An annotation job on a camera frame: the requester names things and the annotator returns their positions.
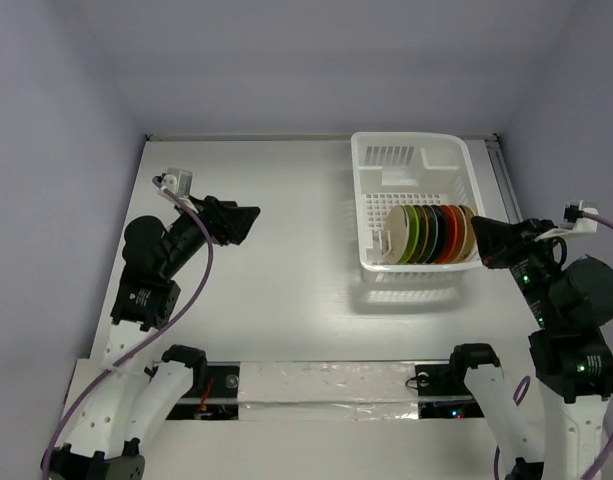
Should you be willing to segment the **orange plate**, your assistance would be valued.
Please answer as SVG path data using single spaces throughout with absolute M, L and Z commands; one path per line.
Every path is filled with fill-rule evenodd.
M 457 241 L 457 220 L 455 214 L 450 208 L 451 205 L 441 205 L 446 218 L 446 238 L 444 248 L 436 264 L 449 264 L 449 257 L 455 250 Z

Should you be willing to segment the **blue white patterned plate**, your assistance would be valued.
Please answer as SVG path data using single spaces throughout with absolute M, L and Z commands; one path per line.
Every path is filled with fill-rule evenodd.
M 431 206 L 423 205 L 422 208 L 426 214 L 426 219 L 427 219 L 427 229 L 426 229 L 427 240 L 426 240 L 426 244 L 422 252 L 422 255 L 420 257 L 420 262 L 422 264 L 427 264 L 429 262 L 429 259 L 433 253 L 433 250 L 437 242 L 438 223 L 437 223 L 437 218 L 436 218 L 434 209 Z

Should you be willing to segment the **dark patterned yellow plate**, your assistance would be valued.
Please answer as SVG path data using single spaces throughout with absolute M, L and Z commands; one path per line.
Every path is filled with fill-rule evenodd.
M 414 263 L 419 263 L 428 240 L 428 218 L 422 206 L 414 205 L 413 208 L 417 214 L 419 235 L 411 260 Z

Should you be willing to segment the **lime green plate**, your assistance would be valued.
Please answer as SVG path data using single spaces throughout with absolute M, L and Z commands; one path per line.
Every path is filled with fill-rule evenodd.
M 418 213 L 412 205 L 405 205 L 404 209 L 408 218 L 408 240 L 404 255 L 402 257 L 402 262 L 404 264 L 408 264 L 411 261 L 413 253 L 419 242 L 420 220 Z

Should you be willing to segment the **beige plate with black spot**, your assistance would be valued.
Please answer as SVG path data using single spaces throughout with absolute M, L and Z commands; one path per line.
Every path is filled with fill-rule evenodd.
M 410 248 L 410 221 L 404 206 L 394 206 L 388 213 L 381 232 L 382 255 L 388 264 L 405 262 Z

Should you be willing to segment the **beige plate with characters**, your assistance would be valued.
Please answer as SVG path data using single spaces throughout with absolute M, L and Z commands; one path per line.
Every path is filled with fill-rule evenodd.
M 457 260 L 457 257 L 459 256 L 464 246 L 466 222 L 465 222 L 464 214 L 462 213 L 462 210 L 460 209 L 460 205 L 451 205 L 450 208 L 455 214 L 455 217 L 457 220 L 457 241 L 456 241 L 455 250 L 449 257 L 449 262 L 450 263 L 460 263 Z

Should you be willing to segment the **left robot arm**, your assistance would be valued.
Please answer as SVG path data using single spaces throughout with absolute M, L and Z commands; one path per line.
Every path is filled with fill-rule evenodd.
M 207 196 L 163 195 L 179 213 L 171 226 L 140 216 L 124 230 L 120 275 L 100 371 L 63 415 L 42 458 L 45 479 L 140 479 L 144 447 L 177 402 L 207 383 L 203 350 L 156 344 L 198 299 L 183 307 L 175 275 L 201 248 L 239 245 L 261 210 Z

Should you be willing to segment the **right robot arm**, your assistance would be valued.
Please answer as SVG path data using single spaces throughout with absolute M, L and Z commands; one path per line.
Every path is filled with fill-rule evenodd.
M 456 346 L 446 368 L 448 384 L 481 408 L 508 479 L 594 479 L 613 451 L 613 432 L 603 429 L 613 354 L 600 330 L 613 319 L 613 269 L 592 256 L 568 263 L 553 253 L 567 247 L 566 235 L 594 232 L 586 220 L 601 219 L 581 211 L 564 228 L 471 220 L 483 265 L 510 272 L 538 325 L 528 340 L 544 406 L 542 442 L 532 438 L 490 345 Z

